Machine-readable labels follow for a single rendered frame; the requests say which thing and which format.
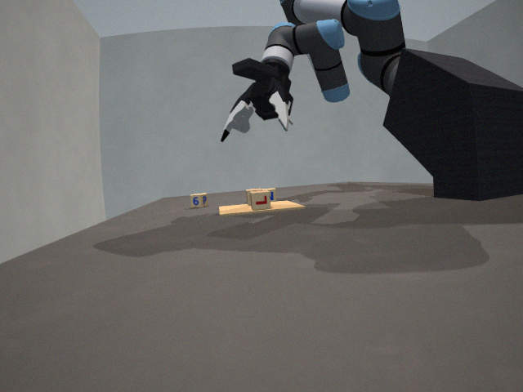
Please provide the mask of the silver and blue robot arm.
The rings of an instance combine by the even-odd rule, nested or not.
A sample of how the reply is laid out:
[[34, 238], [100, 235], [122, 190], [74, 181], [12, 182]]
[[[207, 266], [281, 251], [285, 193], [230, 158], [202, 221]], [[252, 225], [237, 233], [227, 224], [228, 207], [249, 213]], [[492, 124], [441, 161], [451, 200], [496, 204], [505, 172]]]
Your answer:
[[279, 70], [262, 61], [282, 60], [291, 72], [294, 56], [306, 54], [324, 98], [345, 100], [350, 89], [338, 50], [344, 47], [344, 28], [358, 36], [360, 72], [391, 97], [401, 49], [406, 48], [398, 0], [280, 0], [280, 5], [288, 22], [274, 26], [261, 62], [236, 62], [234, 75], [277, 79]]

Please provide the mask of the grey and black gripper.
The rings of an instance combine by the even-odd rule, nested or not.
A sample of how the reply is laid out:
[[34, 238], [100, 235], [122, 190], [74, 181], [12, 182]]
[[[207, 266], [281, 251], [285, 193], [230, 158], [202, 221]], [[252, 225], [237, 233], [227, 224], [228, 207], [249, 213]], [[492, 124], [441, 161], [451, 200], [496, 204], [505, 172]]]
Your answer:
[[[265, 77], [256, 80], [256, 82], [250, 85], [230, 111], [230, 116], [221, 135], [221, 142], [230, 134], [232, 128], [242, 133], [249, 131], [249, 119], [253, 115], [253, 107], [256, 109], [255, 113], [263, 120], [279, 117], [279, 121], [285, 131], [288, 130], [289, 123], [293, 124], [289, 117], [293, 105], [293, 97], [289, 93], [291, 81], [288, 78], [290, 72], [288, 65], [282, 60], [274, 58], [266, 59], [262, 63], [279, 69], [279, 78]], [[248, 106], [250, 101], [253, 103], [253, 107]], [[291, 104], [288, 109], [287, 103], [289, 101]]]

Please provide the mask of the tan mat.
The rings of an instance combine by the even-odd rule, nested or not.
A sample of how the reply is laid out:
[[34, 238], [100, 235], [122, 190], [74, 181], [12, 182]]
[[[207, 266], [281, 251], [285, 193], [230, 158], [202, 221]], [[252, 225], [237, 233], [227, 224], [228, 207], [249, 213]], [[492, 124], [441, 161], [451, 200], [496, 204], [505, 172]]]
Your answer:
[[289, 201], [270, 202], [270, 207], [271, 209], [254, 211], [248, 204], [224, 206], [220, 207], [220, 216], [237, 216], [264, 212], [280, 212], [297, 209], [306, 209], [306, 206], [302, 206], [300, 204], [292, 203]]

